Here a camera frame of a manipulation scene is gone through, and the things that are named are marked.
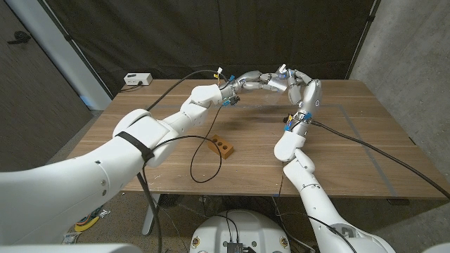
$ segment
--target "white cable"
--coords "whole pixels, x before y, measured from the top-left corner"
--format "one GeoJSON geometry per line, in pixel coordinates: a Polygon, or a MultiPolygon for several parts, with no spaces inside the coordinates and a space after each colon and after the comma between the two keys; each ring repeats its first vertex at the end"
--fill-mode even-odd
{"type": "Polygon", "coordinates": [[[276,201],[275,201],[274,197],[272,197],[272,201],[274,201],[274,204],[275,204],[275,208],[276,208],[276,216],[279,216],[279,217],[280,217],[281,225],[283,226],[283,230],[284,230],[284,232],[286,233],[286,235],[288,235],[288,237],[290,237],[291,239],[293,239],[295,242],[298,242],[300,245],[303,245],[303,247],[308,248],[308,249],[311,251],[311,253],[316,253],[316,250],[314,250],[311,246],[309,246],[308,244],[306,244],[306,243],[304,243],[304,242],[298,240],[297,238],[295,238],[295,237],[293,237],[291,234],[289,234],[288,230],[287,230],[286,227],[284,226],[283,218],[281,218],[280,210],[278,209],[278,205],[276,204],[276,201]]]}

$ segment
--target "black strap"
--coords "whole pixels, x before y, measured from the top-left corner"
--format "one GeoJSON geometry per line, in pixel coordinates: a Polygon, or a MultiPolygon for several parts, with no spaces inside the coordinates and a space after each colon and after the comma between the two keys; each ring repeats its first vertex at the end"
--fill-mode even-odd
{"type": "Polygon", "coordinates": [[[142,142],[140,142],[138,139],[134,138],[131,134],[128,134],[127,132],[120,132],[118,133],[119,137],[122,137],[124,140],[131,143],[133,146],[135,146],[139,151],[141,151],[143,161],[146,163],[150,159],[152,159],[155,154],[153,154],[153,151],[150,148],[147,148],[142,142]]]}

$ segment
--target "wooden block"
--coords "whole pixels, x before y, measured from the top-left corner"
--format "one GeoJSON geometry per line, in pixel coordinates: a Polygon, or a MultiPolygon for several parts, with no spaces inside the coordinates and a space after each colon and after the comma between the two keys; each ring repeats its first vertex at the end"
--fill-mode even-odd
{"type": "MultiPolygon", "coordinates": [[[[211,138],[212,141],[214,141],[220,149],[220,153],[222,154],[222,158],[226,159],[228,158],[231,153],[234,151],[233,145],[231,145],[228,141],[225,141],[223,138],[219,137],[218,135],[214,135],[211,138]]],[[[212,142],[208,141],[208,148],[210,150],[214,151],[216,154],[219,154],[219,151],[217,151],[216,145],[214,145],[212,142]]]]}

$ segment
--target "wire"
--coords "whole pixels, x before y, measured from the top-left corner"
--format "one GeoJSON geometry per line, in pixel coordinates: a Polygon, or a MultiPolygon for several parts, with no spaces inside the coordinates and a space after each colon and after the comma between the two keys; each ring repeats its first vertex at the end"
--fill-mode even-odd
{"type": "MultiPolygon", "coordinates": [[[[278,199],[279,199],[280,194],[281,194],[281,187],[282,187],[282,185],[283,185],[283,179],[284,179],[284,173],[281,175],[281,183],[280,183],[280,190],[278,191],[278,199]]],[[[316,250],[314,250],[311,246],[309,246],[308,244],[302,242],[301,240],[298,240],[297,238],[295,238],[293,235],[291,235],[291,234],[288,232],[288,229],[286,229],[286,227],[285,227],[285,225],[284,225],[283,218],[281,218],[281,216],[278,215],[278,214],[280,214],[280,210],[278,209],[278,205],[276,204],[276,201],[275,201],[275,198],[274,198],[274,197],[272,197],[272,201],[273,201],[274,204],[275,204],[275,215],[278,216],[278,217],[280,218],[281,225],[282,225],[283,230],[284,230],[284,232],[286,233],[286,235],[288,235],[288,237],[290,237],[292,240],[294,240],[294,241],[297,242],[298,244],[302,245],[303,247],[308,248],[308,249],[311,251],[311,253],[315,253],[316,250]]]]}
{"type": "MultiPolygon", "coordinates": [[[[278,192],[278,199],[279,199],[280,194],[281,194],[281,186],[283,185],[283,179],[284,179],[284,172],[283,172],[283,175],[282,175],[282,177],[281,177],[280,190],[279,190],[279,192],[278,192]]],[[[315,253],[315,252],[316,252],[315,249],[313,249],[312,247],[310,247],[310,246],[307,245],[306,243],[304,243],[304,242],[298,240],[297,238],[295,238],[294,236],[292,236],[291,234],[289,234],[288,230],[287,230],[286,227],[284,226],[283,218],[281,218],[282,215],[280,214],[280,210],[278,209],[278,205],[276,204],[276,201],[275,201],[275,198],[274,198],[274,197],[272,197],[272,201],[273,201],[274,204],[275,204],[275,215],[278,216],[278,217],[280,218],[281,225],[282,225],[283,230],[285,231],[286,235],[288,235],[288,237],[290,237],[290,238],[291,238],[292,240],[294,240],[295,242],[297,242],[297,243],[299,243],[299,244],[301,244],[301,245],[307,247],[308,249],[310,249],[310,250],[311,250],[311,253],[315,253]]],[[[331,231],[332,233],[334,233],[334,234],[336,234],[336,235],[339,235],[339,236],[340,236],[340,237],[341,237],[341,238],[349,245],[349,247],[353,250],[353,252],[356,253],[356,250],[353,248],[352,244],[350,244],[350,242],[349,242],[349,241],[348,241],[341,233],[339,233],[335,228],[333,228],[332,226],[329,226],[328,224],[326,224],[326,223],[324,223],[324,222],[322,222],[322,221],[320,221],[320,220],[318,220],[318,219],[316,219],[316,218],[314,218],[314,217],[312,217],[312,216],[309,216],[309,215],[307,215],[307,214],[304,214],[304,213],[302,213],[302,212],[299,212],[299,214],[308,216],[310,219],[313,219],[313,220],[315,220],[315,221],[317,221],[317,222],[322,223],[323,225],[325,225],[328,229],[330,229],[330,231],[331,231]]]]}
{"type": "Polygon", "coordinates": [[[155,203],[155,205],[157,205],[157,206],[158,206],[158,207],[159,207],[159,208],[167,215],[167,217],[169,217],[170,221],[172,222],[173,227],[174,227],[175,230],[176,230],[176,234],[178,235],[178,239],[180,239],[181,243],[182,243],[183,246],[184,246],[184,249],[188,252],[189,249],[188,249],[187,246],[184,244],[183,239],[181,239],[180,231],[179,231],[178,228],[176,227],[174,220],[173,220],[173,219],[171,218],[171,216],[166,212],[165,208],[161,207],[161,206],[158,204],[158,201],[156,201],[155,198],[154,198],[153,196],[152,196],[152,199],[153,199],[153,202],[155,203]]]}
{"type": "Polygon", "coordinates": [[[164,144],[166,144],[166,143],[168,143],[168,142],[176,141],[176,140],[183,139],[183,138],[201,138],[201,139],[203,139],[203,140],[210,141],[211,143],[213,143],[213,144],[216,146],[217,151],[219,152],[219,157],[220,157],[219,168],[217,169],[216,174],[214,174],[213,176],[211,176],[210,178],[208,178],[208,179],[206,179],[206,180],[204,180],[204,181],[197,181],[197,180],[195,180],[195,179],[194,179],[194,181],[197,182],[197,183],[206,183],[206,182],[208,182],[209,180],[211,180],[211,179],[213,179],[214,177],[216,177],[217,174],[218,174],[219,171],[220,171],[221,166],[222,166],[222,154],[220,153],[219,146],[218,146],[214,141],[212,141],[212,140],[210,140],[210,139],[208,139],[208,138],[206,138],[206,137],[203,137],[203,136],[180,136],[180,137],[176,137],[176,138],[171,138],[171,139],[169,139],[169,140],[166,140],[166,141],[163,141],[163,142],[157,144],[157,145],[153,148],[153,150],[159,148],[161,145],[164,145],[164,144]]]}
{"type": "Polygon", "coordinates": [[[307,215],[307,214],[303,214],[303,215],[308,216],[308,218],[313,219],[313,220],[315,220],[315,221],[317,221],[317,222],[323,224],[323,225],[326,226],[331,232],[333,232],[335,235],[339,235],[339,236],[340,236],[340,237],[341,237],[341,238],[349,245],[349,247],[352,249],[352,251],[353,251],[354,253],[356,253],[356,250],[353,248],[352,244],[345,238],[345,236],[343,236],[341,233],[339,233],[339,232],[336,230],[336,228],[333,228],[332,226],[326,224],[325,222],[323,222],[323,221],[321,221],[321,220],[319,220],[319,219],[316,219],[316,218],[314,218],[314,217],[312,217],[312,216],[310,216],[310,215],[307,215]]]}
{"type": "Polygon", "coordinates": [[[221,88],[219,88],[219,90],[223,90],[223,89],[225,89],[228,85],[230,84],[230,82],[226,82],[226,84],[225,84],[225,86],[223,86],[223,87],[221,87],[221,88]]]}
{"type": "MultiPolygon", "coordinates": [[[[231,221],[231,223],[234,225],[234,228],[236,229],[236,242],[239,243],[239,232],[238,232],[238,227],[237,227],[236,223],[234,223],[234,221],[233,221],[232,219],[230,219],[229,217],[223,216],[223,215],[221,215],[221,214],[215,214],[214,216],[219,216],[219,217],[225,218],[227,224],[228,224],[228,221],[231,221]]],[[[230,225],[228,226],[228,229],[229,229],[229,231],[230,231],[230,242],[233,242],[233,241],[232,241],[232,238],[231,238],[230,225]]]]}
{"type": "Polygon", "coordinates": [[[139,81],[138,84],[137,84],[136,86],[133,86],[133,87],[128,88],[128,89],[120,90],[119,93],[130,92],[131,90],[137,89],[137,88],[139,88],[139,87],[142,87],[142,81],[139,81]]]}
{"type": "Polygon", "coordinates": [[[143,180],[143,177],[140,173],[138,173],[138,180],[139,183],[141,183],[142,190],[144,192],[144,195],[147,198],[148,204],[150,205],[150,208],[152,209],[153,220],[155,221],[156,227],[157,227],[157,251],[159,253],[162,252],[162,233],[161,233],[161,223],[160,218],[158,217],[158,211],[156,210],[155,203],[152,201],[152,195],[150,193],[150,190],[148,189],[148,184],[145,183],[143,180]]]}
{"type": "Polygon", "coordinates": [[[311,123],[312,123],[314,126],[323,127],[324,129],[326,129],[326,130],[328,130],[328,131],[330,131],[330,132],[332,132],[332,133],[334,133],[334,134],[337,134],[338,136],[341,136],[341,137],[343,137],[343,138],[346,138],[346,139],[349,139],[349,140],[351,140],[351,141],[354,141],[354,142],[357,142],[357,143],[359,143],[359,144],[362,144],[362,145],[364,145],[364,146],[366,146],[366,147],[368,147],[368,148],[370,148],[370,149],[372,149],[372,150],[374,150],[374,151],[380,153],[381,155],[386,156],[387,158],[391,159],[392,161],[394,161],[394,162],[400,164],[401,166],[403,166],[403,167],[409,169],[409,170],[412,171],[414,174],[416,174],[416,175],[418,175],[419,177],[421,177],[423,180],[427,181],[430,185],[432,185],[434,188],[436,188],[438,191],[440,191],[442,194],[445,195],[445,197],[447,197],[447,198],[450,200],[450,193],[448,193],[446,190],[444,190],[441,186],[439,186],[439,185],[438,185],[437,183],[435,183],[433,180],[429,179],[427,176],[425,176],[424,174],[420,173],[417,169],[414,169],[413,167],[409,166],[408,164],[402,162],[401,160],[399,160],[399,159],[397,159],[397,158],[395,158],[395,157],[393,157],[393,156],[387,154],[386,152],[384,152],[384,151],[382,151],[382,150],[380,150],[380,149],[378,149],[378,148],[372,146],[371,144],[368,144],[368,143],[366,143],[366,142],[364,142],[364,141],[361,141],[361,140],[359,140],[359,139],[357,139],[357,138],[353,138],[353,137],[347,136],[347,135],[345,135],[345,134],[342,134],[342,133],[340,133],[340,132],[338,132],[338,131],[336,131],[336,130],[334,130],[334,129],[331,129],[330,127],[328,127],[328,126],[326,126],[326,125],[324,125],[324,124],[322,124],[322,123],[320,123],[320,122],[317,122],[317,121],[314,121],[314,120],[313,120],[311,123]]]}
{"type": "Polygon", "coordinates": [[[143,179],[144,179],[146,185],[148,186],[148,181],[147,181],[147,176],[146,176],[146,165],[145,164],[142,166],[142,176],[143,176],[143,179]]]}
{"type": "MultiPolygon", "coordinates": [[[[188,74],[187,76],[183,77],[182,79],[180,79],[178,82],[176,82],[174,85],[172,85],[168,90],[166,90],[166,92],[164,92],[164,94],[161,95],[161,97],[159,97],[152,105],[150,105],[149,107],[146,108],[147,111],[152,110],[152,108],[155,107],[155,105],[157,105],[172,89],[174,89],[178,84],[180,84],[182,81],[188,79],[189,77],[201,73],[201,72],[212,72],[212,73],[217,73],[217,71],[214,70],[198,70],[195,72],[192,72],[190,74],[188,74]]],[[[224,74],[220,73],[219,74],[224,80],[225,82],[228,82],[228,79],[225,77],[224,74]]]]}
{"type": "MultiPolygon", "coordinates": [[[[214,120],[213,120],[212,123],[211,123],[210,130],[208,130],[208,132],[206,133],[205,139],[208,137],[208,134],[210,134],[211,129],[212,129],[212,126],[214,126],[214,123],[216,122],[216,118],[217,118],[217,116],[219,115],[220,109],[222,109],[222,107],[223,107],[223,105],[221,105],[221,106],[219,107],[219,109],[217,110],[217,112],[216,112],[216,117],[214,117],[214,120]]],[[[202,143],[200,143],[200,145],[197,147],[197,150],[195,150],[194,155],[192,156],[192,160],[191,160],[191,168],[190,168],[191,178],[192,178],[192,180],[194,180],[196,183],[204,183],[204,182],[208,182],[209,180],[211,180],[211,179],[208,179],[208,180],[206,180],[206,181],[199,181],[199,180],[195,179],[194,176],[192,175],[192,164],[194,163],[195,155],[197,155],[197,152],[198,152],[198,150],[200,149],[200,147],[202,146],[202,144],[205,142],[205,139],[203,139],[203,140],[202,140],[202,143]]]]}
{"type": "MultiPolygon", "coordinates": [[[[205,217],[206,218],[211,218],[211,216],[206,215],[206,208],[205,208],[205,196],[202,195],[202,204],[203,204],[203,212],[205,213],[205,217]]],[[[228,211],[226,211],[226,216],[220,215],[220,214],[215,214],[213,216],[219,216],[219,217],[223,217],[226,219],[226,225],[228,226],[228,232],[230,233],[230,242],[233,242],[233,237],[231,236],[231,229],[230,229],[230,223],[228,222],[231,221],[234,224],[234,228],[236,229],[236,235],[237,235],[237,242],[239,242],[239,235],[238,235],[238,227],[236,226],[236,224],[234,223],[234,221],[232,221],[229,217],[228,217],[228,211]]]]}

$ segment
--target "blue connector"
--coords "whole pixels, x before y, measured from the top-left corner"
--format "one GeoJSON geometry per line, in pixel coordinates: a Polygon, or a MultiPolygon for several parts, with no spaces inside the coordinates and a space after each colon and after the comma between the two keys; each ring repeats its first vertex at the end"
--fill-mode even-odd
{"type": "Polygon", "coordinates": [[[312,117],[311,113],[308,112],[308,113],[303,117],[303,119],[307,120],[307,119],[310,119],[311,117],[312,117]]]}

